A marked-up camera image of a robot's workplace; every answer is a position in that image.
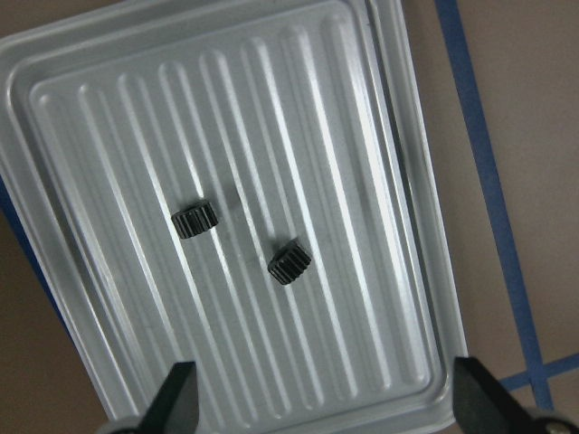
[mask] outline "aluminum tray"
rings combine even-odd
[[[112,419],[195,359],[200,433],[451,423],[465,344],[398,2],[127,2],[0,62],[1,175]],[[220,223],[179,240],[202,198]]]

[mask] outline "brown floor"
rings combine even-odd
[[[0,36],[112,0],[0,2]],[[404,9],[470,352],[525,370],[432,0]],[[546,361],[579,353],[579,2],[460,0],[460,13]],[[0,215],[0,432],[92,432],[105,415]],[[579,423],[579,370],[550,380]],[[530,388],[515,392],[534,405]],[[460,432],[450,428],[445,432]]]

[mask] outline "baking tray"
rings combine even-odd
[[[193,359],[200,433],[452,422],[464,336],[398,2],[126,2],[0,62],[1,175],[111,419]],[[201,199],[219,224],[180,240]]]

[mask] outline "blue painter's tape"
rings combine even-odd
[[[560,375],[561,373],[568,373],[575,369],[579,369],[579,353],[545,365],[547,377],[553,377],[555,375]]]
[[[69,333],[68,328],[64,324],[64,319],[62,318],[61,311],[56,306],[56,302],[54,301],[52,292],[48,288],[48,283],[46,282],[46,278],[44,278],[43,271],[41,270],[40,265],[38,264],[38,260],[36,260],[33,248],[30,245],[30,242],[28,241],[28,237],[26,237],[26,232],[24,232],[24,228],[20,223],[20,219],[18,218],[16,209],[14,208],[12,201],[10,200],[10,196],[6,191],[6,186],[4,185],[4,181],[2,180],[2,178],[0,178],[0,209],[2,209],[2,212],[4,213],[6,219],[8,220],[8,223],[10,224],[10,227],[12,228],[12,231],[14,232],[14,235],[16,236],[16,239],[18,239],[20,246],[24,250],[26,258],[28,258],[28,261],[32,265],[34,274],[36,274],[36,277],[40,281],[44,289],[44,293],[51,302],[54,312],[56,312],[56,315],[61,320],[62,326],[66,330],[66,333]]]
[[[512,392],[521,387],[528,386],[530,379],[528,378],[528,373],[516,373],[515,375],[502,379],[500,383],[505,389]]]
[[[553,401],[456,0],[435,0],[536,404]]]

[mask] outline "brown surface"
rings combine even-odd
[[[579,369],[549,380],[555,408],[579,426]]]
[[[434,2],[404,6],[469,351],[498,377],[519,373],[525,362]]]
[[[459,1],[547,362],[579,352],[579,2]]]
[[[469,348],[497,376],[524,370],[432,0],[405,0]],[[0,36],[112,0],[0,2]],[[579,2],[460,1],[498,170],[546,359],[579,351]],[[0,216],[0,432],[92,432],[105,420],[81,361]],[[579,414],[579,371],[551,380]],[[532,405],[529,388],[516,392]],[[444,432],[457,433],[458,429]]]
[[[90,433],[104,411],[1,212],[0,240],[0,432]]]
[[[82,14],[118,0],[0,0],[0,37]]]

